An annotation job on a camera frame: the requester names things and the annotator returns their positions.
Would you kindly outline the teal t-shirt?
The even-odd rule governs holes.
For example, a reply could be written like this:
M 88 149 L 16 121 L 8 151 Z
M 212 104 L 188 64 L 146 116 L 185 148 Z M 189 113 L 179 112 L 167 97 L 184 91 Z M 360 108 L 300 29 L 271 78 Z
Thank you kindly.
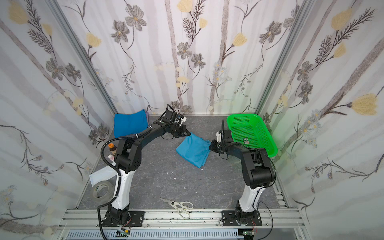
M 193 164 L 197 168 L 205 165 L 210 153 L 210 142 L 191 133 L 176 148 L 177 153 L 186 161 Z

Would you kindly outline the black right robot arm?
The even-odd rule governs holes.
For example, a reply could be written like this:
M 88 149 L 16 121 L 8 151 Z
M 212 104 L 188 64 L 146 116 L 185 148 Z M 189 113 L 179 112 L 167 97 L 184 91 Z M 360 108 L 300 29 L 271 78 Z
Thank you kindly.
M 209 149 L 221 158 L 232 156 L 241 161 L 246 186 L 234 210 L 234 222 L 240 226 L 254 223 L 263 191 L 276 181 L 276 170 L 266 149 L 246 147 L 235 142 L 224 121 L 217 132 L 217 139 L 211 142 Z

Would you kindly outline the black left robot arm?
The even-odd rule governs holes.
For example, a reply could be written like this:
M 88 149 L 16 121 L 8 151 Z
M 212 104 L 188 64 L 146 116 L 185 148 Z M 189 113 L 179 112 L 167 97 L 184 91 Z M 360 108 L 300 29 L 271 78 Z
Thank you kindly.
M 166 133 L 174 138 L 190 136 L 184 122 L 187 118 L 177 112 L 171 105 L 167 105 L 165 111 L 140 133 L 130 134 L 107 141 L 101 148 L 101 158 L 108 167 L 117 174 L 114 195 L 108 202 L 97 206 L 98 227 L 104 240 L 107 236 L 103 227 L 124 226 L 131 220 L 129 213 L 130 190 L 135 171 L 142 163 L 142 150 L 151 141 Z M 104 152 L 108 144 L 118 141 L 115 155 L 115 165 L 112 165 L 105 157 Z

